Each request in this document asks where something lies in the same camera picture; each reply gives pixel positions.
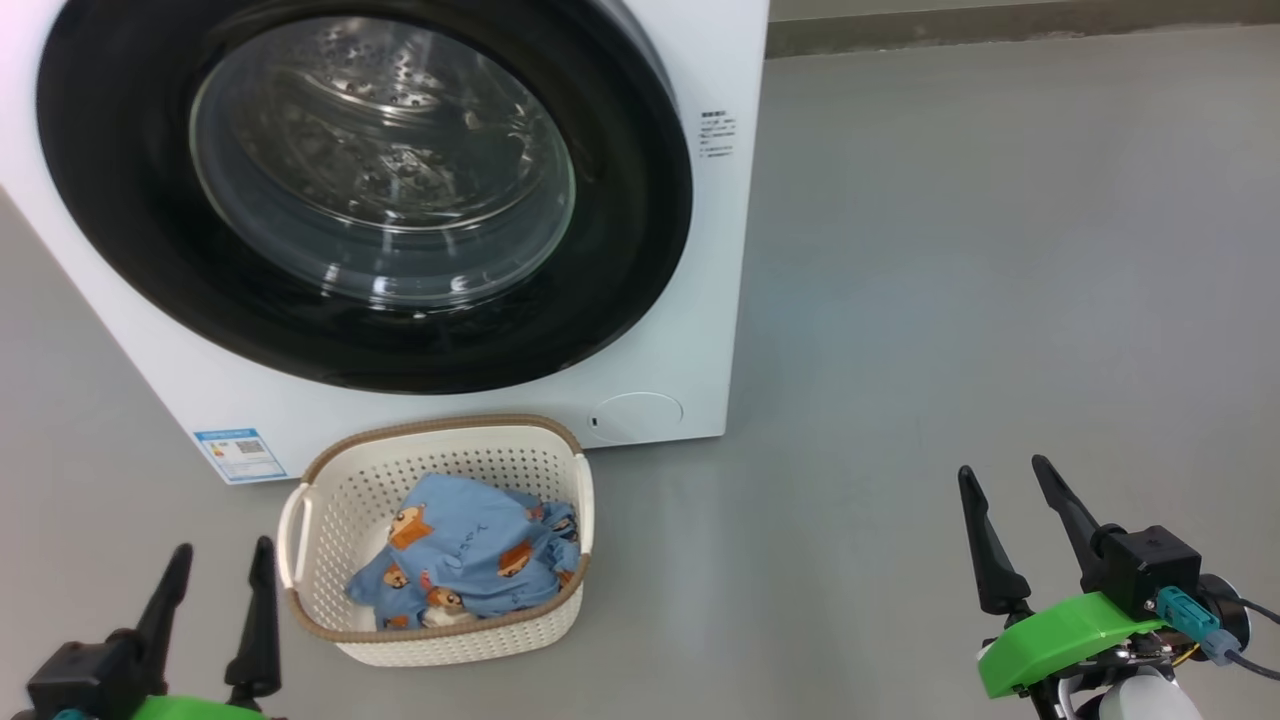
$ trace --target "laundry basket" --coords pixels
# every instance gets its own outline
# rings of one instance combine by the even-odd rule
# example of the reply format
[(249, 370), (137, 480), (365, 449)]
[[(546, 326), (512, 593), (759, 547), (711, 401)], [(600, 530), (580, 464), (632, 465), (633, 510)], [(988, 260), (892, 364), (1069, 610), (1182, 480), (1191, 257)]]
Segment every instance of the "laundry basket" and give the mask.
[[(572, 580), (550, 602), (502, 618), (378, 632), (372, 610), (347, 597), (347, 582), (385, 544), (396, 510), (433, 471), (571, 503), (582, 543)], [(320, 455), (280, 514), (276, 565), (298, 623), (347, 655), (384, 667), (451, 665), (563, 637), (582, 605), (594, 530), (591, 470), (564, 427), (536, 415), (460, 418), (361, 433)]]

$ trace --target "teal connector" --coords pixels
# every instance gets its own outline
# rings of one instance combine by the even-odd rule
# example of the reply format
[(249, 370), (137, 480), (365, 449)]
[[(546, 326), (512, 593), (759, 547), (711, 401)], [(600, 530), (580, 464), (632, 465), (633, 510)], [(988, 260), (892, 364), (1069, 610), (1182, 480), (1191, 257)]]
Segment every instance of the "teal connector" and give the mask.
[(1228, 651), (1240, 652), (1240, 641), (1222, 629), (1217, 616), (1178, 588), (1161, 588), (1156, 594), (1156, 615), (1170, 628), (1198, 642), (1216, 665), (1230, 665)]

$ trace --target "washing machine door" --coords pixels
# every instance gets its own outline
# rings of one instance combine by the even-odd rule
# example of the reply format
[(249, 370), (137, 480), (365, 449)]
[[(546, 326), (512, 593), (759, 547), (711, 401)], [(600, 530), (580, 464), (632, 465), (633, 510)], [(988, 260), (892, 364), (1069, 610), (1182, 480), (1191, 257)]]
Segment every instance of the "washing machine door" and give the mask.
[(37, 114), (138, 292), (337, 386), (573, 365), (653, 305), (689, 229), (673, 100), (591, 0), (70, 0)]

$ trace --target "glass window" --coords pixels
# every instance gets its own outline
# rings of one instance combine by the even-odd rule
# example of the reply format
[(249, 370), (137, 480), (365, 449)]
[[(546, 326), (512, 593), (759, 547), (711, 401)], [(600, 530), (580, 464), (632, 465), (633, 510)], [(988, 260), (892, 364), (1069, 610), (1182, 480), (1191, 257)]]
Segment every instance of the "glass window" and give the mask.
[(384, 19), (308, 19), (234, 50), (197, 95), (191, 151), (244, 242), (374, 307), (493, 297), (573, 211), (568, 150), (530, 90), (457, 40)]

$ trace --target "brown baseboard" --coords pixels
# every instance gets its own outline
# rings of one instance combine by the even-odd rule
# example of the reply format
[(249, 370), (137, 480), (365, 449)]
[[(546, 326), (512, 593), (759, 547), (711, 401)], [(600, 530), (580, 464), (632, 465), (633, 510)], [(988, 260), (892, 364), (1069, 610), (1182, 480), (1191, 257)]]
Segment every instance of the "brown baseboard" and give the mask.
[(765, 58), (1280, 23), (1280, 0), (1057, 0), (769, 24)]

